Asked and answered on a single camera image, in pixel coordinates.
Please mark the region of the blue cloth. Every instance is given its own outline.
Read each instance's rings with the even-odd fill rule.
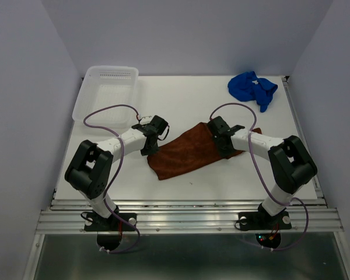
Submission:
[[[254,71],[242,73],[228,83],[228,91],[234,98],[241,102],[256,100],[261,106],[261,113],[267,110],[277,89],[278,85],[267,79],[257,78]]]

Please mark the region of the white table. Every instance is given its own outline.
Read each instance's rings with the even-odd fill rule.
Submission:
[[[227,102],[238,102],[228,93],[227,84],[232,76],[141,76],[138,82],[136,107],[141,116],[159,115],[170,124],[166,142],[177,138],[200,122],[208,122],[213,109]],[[264,77],[278,85],[272,103],[265,113],[259,112],[255,101],[248,104],[258,116],[256,127],[263,134],[286,138],[297,135],[295,122],[281,78]],[[230,126],[250,127],[251,113],[245,108],[228,106],[220,114]],[[57,184],[55,200],[82,200],[79,192],[65,180],[65,171],[80,142],[92,142],[111,137],[99,129],[74,124],[64,164]],[[257,158],[261,172],[269,186],[275,181],[268,161]],[[113,164],[111,175],[117,168]],[[264,200],[266,193],[258,179],[250,155],[243,153],[229,160],[220,160],[191,173],[159,181],[148,166],[146,158],[135,152],[124,158],[124,164],[109,191],[112,200]],[[297,194],[304,200],[317,198],[313,182]]]

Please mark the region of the purple cable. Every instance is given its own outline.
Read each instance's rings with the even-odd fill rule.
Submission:
[[[108,107],[105,107],[105,108],[102,108],[100,110],[97,110],[95,112],[92,112],[90,113],[89,115],[87,115],[84,120],[83,120],[83,123],[85,126],[87,127],[91,127],[91,128],[100,128],[101,130],[106,130],[112,134],[114,134],[117,139],[119,140],[120,144],[121,144],[121,158],[120,158],[120,161],[119,161],[119,165],[118,165],[118,168],[117,168],[117,171],[115,171],[115,174],[113,176],[113,178],[110,180],[110,182],[108,183],[105,191],[104,191],[104,194],[103,194],[103,199],[104,199],[104,204],[106,206],[106,208],[110,211],[110,213],[116,218],[118,219],[119,221],[121,221],[122,223],[125,223],[126,225],[130,226],[131,228],[133,228],[134,230],[136,230],[136,232],[138,233],[138,238],[136,239],[135,243],[132,244],[131,246],[125,248],[125,249],[122,249],[122,250],[118,250],[118,251],[108,251],[106,250],[105,248],[102,248],[100,247],[100,249],[102,248],[103,251],[109,253],[109,254],[119,254],[119,253],[123,253],[123,252],[126,252],[130,249],[132,249],[133,247],[135,247],[139,241],[140,241],[140,231],[137,229],[136,226],[130,224],[129,222],[127,222],[126,220],[122,219],[121,217],[119,217],[116,213],[114,213],[114,211],[109,207],[108,203],[106,202],[106,195],[107,195],[107,192],[110,188],[110,186],[112,185],[113,181],[116,179],[116,177],[118,176],[118,173],[119,171],[121,170],[122,168],[122,164],[123,164],[123,157],[124,157],[124,143],[123,143],[123,140],[119,137],[119,134],[117,134],[114,130],[110,129],[110,128],[107,128],[107,127],[103,127],[103,126],[99,126],[99,125],[91,125],[91,124],[88,124],[87,123],[87,119],[90,118],[91,116],[99,113],[99,112],[102,112],[102,111],[105,111],[105,110],[108,110],[108,109],[111,109],[111,108],[116,108],[116,107],[128,107],[128,108],[131,108],[133,109],[135,112],[136,112],[136,119],[139,120],[139,112],[138,110],[136,110],[134,107],[130,106],[130,105],[126,105],[126,104],[118,104],[118,105],[112,105],[112,106],[108,106]]]
[[[214,113],[216,111],[218,111],[220,108],[222,107],[225,107],[225,106],[228,106],[228,105],[238,105],[238,106],[242,106],[242,107],[245,107],[246,109],[248,109],[252,114],[253,114],[253,117],[254,117],[254,122],[253,122],[253,125],[251,126],[251,128],[249,129],[249,135],[248,135],[248,145],[249,145],[249,152],[250,152],[250,156],[251,156],[251,159],[253,161],[253,165],[255,167],[255,170],[257,171],[257,174],[258,174],[258,177],[264,187],[264,190],[266,191],[266,193],[268,194],[268,196],[270,197],[270,199],[272,199],[275,203],[279,204],[279,205],[282,205],[282,206],[290,206],[291,203],[282,203],[280,201],[278,201],[270,192],[270,190],[268,189],[264,179],[263,179],[263,176],[259,170],[259,167],[258,167],[258,164],[257,164],[257,161],[256,161],[256,158],[254,157],[254,153],[253,153],[253,144],[251,143],[251,132],[252,130],[254,129],[254,127],[256,126],[256,123],[257,123],[257,115],[255,114],[255,112],[247,105],[244,105],[244,104],[241,104],[241,103],[236,103],[236,102],[231,102],[231,103],[226,103],[226,104],[223,104],[223,105],[220,105],[218,108],[216,108],[210,115],[210,120],[212,120],[212,116],[214,115]],[[303,237],[305,236],[306,232],[307,232],[307,229],[309,227],[309,212],[307,210],[307,207],[305,205],[305,203],[299,199],[298,197],[293,197],[290,201],[292,202],[293,200],[297,200],[301,203],[301,205],[303,206],[304,208],[304,211],[306,213],[306,224],[305,224],[305,227],[304,227],[304,230],[303,230],[303,233],[302,235],[295,241],[293,242],[291,245],[289,246],[286,246],[284,248],[277,248],[277,249],[273,249],[273,251],[284,251],[284,250],[287,250],[289,248],[292,248],[293,246],[297,245],[302,239]],[[248,244],[251,244],[251,245],[254,245],[254,246],[257,246],[256,244],[254,243],[250,243],[250,242],[247,242],[245,240],[243,240],[245,243],[248,243]]]

